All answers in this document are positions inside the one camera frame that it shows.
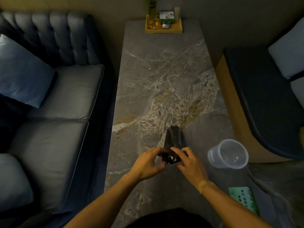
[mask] green box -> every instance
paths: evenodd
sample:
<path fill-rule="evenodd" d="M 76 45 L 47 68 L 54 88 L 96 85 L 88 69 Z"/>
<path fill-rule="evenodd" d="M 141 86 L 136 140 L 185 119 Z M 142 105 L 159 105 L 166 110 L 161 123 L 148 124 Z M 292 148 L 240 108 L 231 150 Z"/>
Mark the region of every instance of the green box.
<path fill-rule="evenodd" d="M 230 187 L 229 193 L 231 198 L 260 216 L 259 208 L 257 207 L 250 187 Z"/>
<path fill-rule="evenodd" d="M 167 11 L 167 12 L 159 12 L 159 19 L 162 23 L 174 23 L 174 12 Z"/>

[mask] clear plastic cup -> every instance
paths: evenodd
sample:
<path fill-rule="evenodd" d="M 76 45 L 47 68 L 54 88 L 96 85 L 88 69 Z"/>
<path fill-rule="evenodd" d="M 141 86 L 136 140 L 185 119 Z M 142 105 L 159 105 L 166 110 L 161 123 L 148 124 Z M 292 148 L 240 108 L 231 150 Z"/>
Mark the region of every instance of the clear plastic cup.
<path fill-rule="evenodd" d="M 216 168 L 241 169 L 248 159 L 246 148 L 233 139 L 225 139 L 208 151 L 208 160 Z"/>

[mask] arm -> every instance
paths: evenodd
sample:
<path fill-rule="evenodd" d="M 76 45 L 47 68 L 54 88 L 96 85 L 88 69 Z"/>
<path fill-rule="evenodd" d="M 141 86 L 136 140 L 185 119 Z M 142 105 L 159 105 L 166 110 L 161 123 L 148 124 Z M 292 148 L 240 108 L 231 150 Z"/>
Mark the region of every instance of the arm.
<path fill-rule="evenodd" d="M 161 148 L 152 148 L 144 152 L 136 160 L 129 173 L 80 211 L 65 228 L 110 228 L 135 186 L 140 181 L 151 178 L 165 169 L 165 162 L 157 166 L 154 161 L 156 156 L 163 151 Z"/>
<path fill-rule="evenodd" d="M 183 148 L 188 157 L 179 149 L 171 148 L 184 164 L 177 167 L 192 185 L 208 200 L 215 212 L 228 228 L 270 228 L 263 219 L 235 201 L 208 179 L 207 171 L 189 147 Z"/>

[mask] sofa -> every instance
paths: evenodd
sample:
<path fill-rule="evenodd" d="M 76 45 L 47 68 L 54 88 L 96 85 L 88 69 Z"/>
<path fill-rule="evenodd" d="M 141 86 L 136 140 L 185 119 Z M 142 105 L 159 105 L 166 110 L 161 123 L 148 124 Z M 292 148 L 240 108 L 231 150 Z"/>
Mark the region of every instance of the sofa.
<path fill-rule="evenodd" d="M 295 34 L 294 26 L 275 38 L 275 43 L 294 36 L 289 33 Z M 284 46 L 293 47 L 295 41 Z M 275 43 L 225 48 L 215 69 L 235 137 L 248 150 L 251 163 L 304 159 L 299 137 L 304 109 L 291 87 L 304 72 L 284 77 L 276 55 L 271 54 Z"/>
<path fill-rule="evenodd" d="M 56 70 L 40 108 L 0 95 L 1 153 L 17 158 L 34 192 L 0 213 L 1 227 L 15 227 L 86 204 L 115 74 L 89 14 L 4 11 L 0 33 Z"/>

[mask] wooden tray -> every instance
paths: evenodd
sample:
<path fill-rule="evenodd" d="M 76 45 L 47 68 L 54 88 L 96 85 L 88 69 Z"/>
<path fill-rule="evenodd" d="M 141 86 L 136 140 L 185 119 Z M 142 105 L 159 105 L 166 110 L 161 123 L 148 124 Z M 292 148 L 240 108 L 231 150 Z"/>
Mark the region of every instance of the wooden tray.
<path fill-rule="evenodd" d="M 170 24 L 170 29 L 148 29 L 148 15 L 146 16 L 146 33 L 182 33 L 183 26 L 181 25 L 181 18 L 178 22 Z"/>

